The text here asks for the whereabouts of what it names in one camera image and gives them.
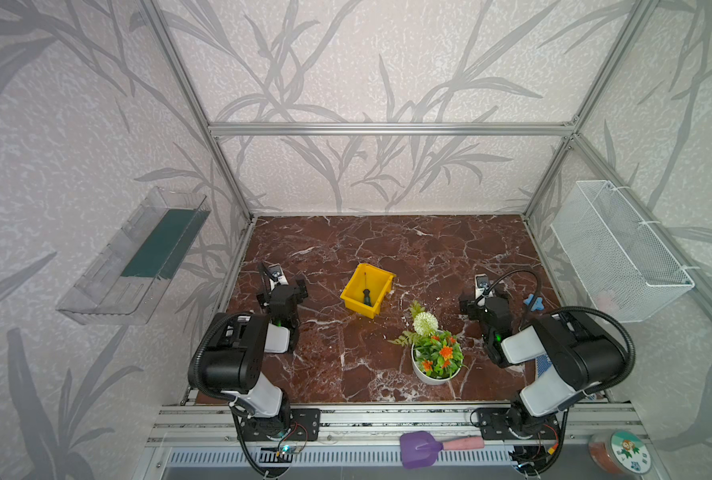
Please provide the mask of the yellow plastic bin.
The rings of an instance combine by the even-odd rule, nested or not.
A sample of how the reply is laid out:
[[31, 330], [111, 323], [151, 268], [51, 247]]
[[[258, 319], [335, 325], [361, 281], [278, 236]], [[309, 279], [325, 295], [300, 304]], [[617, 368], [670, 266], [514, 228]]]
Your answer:
[[394, 273], [361, 263], [340, 298], [347, 309], [374, 319], [380, 314], [382, 303], [392, 290], [395, 277]]

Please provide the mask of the green handled screwdriver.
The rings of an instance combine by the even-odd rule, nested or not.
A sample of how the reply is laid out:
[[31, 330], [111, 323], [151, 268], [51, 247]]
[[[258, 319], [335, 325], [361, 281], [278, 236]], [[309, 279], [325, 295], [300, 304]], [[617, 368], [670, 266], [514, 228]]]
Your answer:
[[363, 303], [369, 307], [371, 307], [373, 305], [372, 298], [371, 298], [371, 289], [369, 288], [369, 278], [368, 278], [367, 271], [364, 272]]

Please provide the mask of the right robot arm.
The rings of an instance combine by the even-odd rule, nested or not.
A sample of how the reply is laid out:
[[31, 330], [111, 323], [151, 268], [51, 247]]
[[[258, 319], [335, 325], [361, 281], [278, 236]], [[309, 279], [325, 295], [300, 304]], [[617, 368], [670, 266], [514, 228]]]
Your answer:
[[[515, 325], [510, 297], [498, 288], [520, 273], [534, 277], [536, 288]], [[621, 322], [583, 306], [538, 310], [542, 287], [540, 274], [520, 268], [494, 280], [478, 275], [474, 291], [459, 297], [460, 313], [479, 323], [492, 363], [507, 368], [541, 356], [550, 360], [548, 370], [522, 389], [505, 413], [508, 428], [524, 436], [587, 396], [622, 383], [636, 360], [634, 341]]]

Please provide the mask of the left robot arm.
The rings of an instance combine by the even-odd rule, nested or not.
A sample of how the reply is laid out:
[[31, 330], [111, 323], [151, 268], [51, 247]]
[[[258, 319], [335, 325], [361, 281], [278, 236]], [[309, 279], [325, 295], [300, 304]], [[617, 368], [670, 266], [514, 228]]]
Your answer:
[[306, 280], [289, 281], [278, 264], [259, 264], [258, 313], [218, 313], [188, 370], [189, 385], [228, 403], [247, 426], [286, 430], [288, 395], [262, 373], [266, 354], [292, 353], [300, 338], [298, 306], [308, 298]]

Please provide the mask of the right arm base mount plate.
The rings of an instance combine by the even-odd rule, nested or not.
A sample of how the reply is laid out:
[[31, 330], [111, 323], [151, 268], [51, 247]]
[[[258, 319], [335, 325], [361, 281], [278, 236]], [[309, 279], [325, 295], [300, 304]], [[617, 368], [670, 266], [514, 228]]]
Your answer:
[[563, 430], [555, 414], [533, 416], [520, 405], [477, 408], [469, 421], [485, 440], [559, 440]]

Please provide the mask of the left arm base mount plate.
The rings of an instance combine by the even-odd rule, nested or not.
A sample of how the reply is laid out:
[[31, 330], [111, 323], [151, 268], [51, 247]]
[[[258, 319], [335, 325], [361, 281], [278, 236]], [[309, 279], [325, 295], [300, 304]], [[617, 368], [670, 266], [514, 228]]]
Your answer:
[[241, 418], [237, 429], [246, 442], [316, 441], [322, 426], [322, 411], [315, 408], [292, 408], [272, 418]]

